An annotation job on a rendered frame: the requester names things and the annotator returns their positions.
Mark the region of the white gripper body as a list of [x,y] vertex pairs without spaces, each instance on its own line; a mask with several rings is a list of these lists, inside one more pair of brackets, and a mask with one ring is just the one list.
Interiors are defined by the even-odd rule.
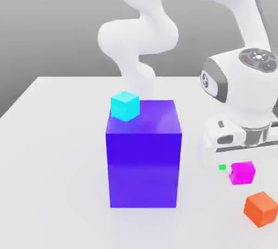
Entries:
[[255,147],[233,146],[217,149],[215,163],[278,160],[278,141],[266,142]]

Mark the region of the small magenta cube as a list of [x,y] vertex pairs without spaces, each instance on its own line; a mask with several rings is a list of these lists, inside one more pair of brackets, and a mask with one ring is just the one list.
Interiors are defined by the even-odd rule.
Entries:
[[256,169],[252,161],[236,162],[231,165],[229,179],[232,185],[252,184]]

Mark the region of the small orange cube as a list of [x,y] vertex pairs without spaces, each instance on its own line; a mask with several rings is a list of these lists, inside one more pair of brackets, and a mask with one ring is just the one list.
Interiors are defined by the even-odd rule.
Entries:
[[243,212],[257,227],[263,227],[276,220],[278,203],[262,191],[247,197]]

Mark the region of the small cyan cube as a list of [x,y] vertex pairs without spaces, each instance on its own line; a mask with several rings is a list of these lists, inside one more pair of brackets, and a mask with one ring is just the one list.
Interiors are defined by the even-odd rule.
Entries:
[[124,122],[130,121],[140,114],[139,96],[123,91],[110,99],[110,114]]

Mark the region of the large blue box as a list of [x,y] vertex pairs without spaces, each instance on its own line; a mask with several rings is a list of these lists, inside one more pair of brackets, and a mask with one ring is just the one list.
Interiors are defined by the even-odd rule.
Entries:
[[142,100],[140,115],[106,127],[112,208],[176,207],[182,130],[172,100]]

